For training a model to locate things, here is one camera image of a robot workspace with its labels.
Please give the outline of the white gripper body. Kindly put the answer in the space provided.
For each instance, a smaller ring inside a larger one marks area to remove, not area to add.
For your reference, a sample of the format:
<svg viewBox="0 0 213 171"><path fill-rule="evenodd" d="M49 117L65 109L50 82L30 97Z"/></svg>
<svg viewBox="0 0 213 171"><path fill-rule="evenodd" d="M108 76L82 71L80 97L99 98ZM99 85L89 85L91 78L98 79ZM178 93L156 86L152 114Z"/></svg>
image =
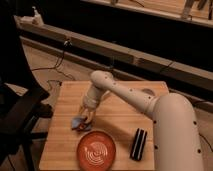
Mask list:
<svg viewBox="0 0 213 171"><path fill-rule="evenodd" d="M94 93L87 92L83 97L83 106L90 110L95 110L100 103L100 99Z"/></svg>

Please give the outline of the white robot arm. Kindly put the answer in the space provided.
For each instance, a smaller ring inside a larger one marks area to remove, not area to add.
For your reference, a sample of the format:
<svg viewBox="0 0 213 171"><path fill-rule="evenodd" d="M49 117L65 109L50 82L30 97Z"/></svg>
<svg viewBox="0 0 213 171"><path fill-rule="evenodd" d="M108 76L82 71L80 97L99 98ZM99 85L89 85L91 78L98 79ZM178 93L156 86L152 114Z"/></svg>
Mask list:
<svg viewBox="0 0 213 171"><path fill-rule="evenodd" d="M156 171L204 171L197 118L186 97L177 93L157 97L149 90L126 87L101 70L93 71L90 79L79 109L79 114L87 111L84 124L92 121L102 96L110 91L153 121Z"/></svg>

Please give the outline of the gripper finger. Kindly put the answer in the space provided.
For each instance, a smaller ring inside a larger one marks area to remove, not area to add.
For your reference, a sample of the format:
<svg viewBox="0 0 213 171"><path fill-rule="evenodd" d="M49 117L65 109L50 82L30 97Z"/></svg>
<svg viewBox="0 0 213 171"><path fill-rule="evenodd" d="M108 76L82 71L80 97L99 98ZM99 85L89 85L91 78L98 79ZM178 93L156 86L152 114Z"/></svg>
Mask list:
<svg viewBox="0 0 213 171"><path fill-rule="evenodd" d="M85 107L84 106L80 106L80 108L79 108L79 114L83 115L84 111L85 111Z"/></svg>
<svg viewBox="0 0 213 171"><path fill-rule="evenodd" d="M94 117L95 117L95 115L96 115L96 110L94 110L94 111L90 111L90 113L89 113L90 115L90 119L89 119L89 122L92 122L93 121L93 119L94 119Z"/></svg>

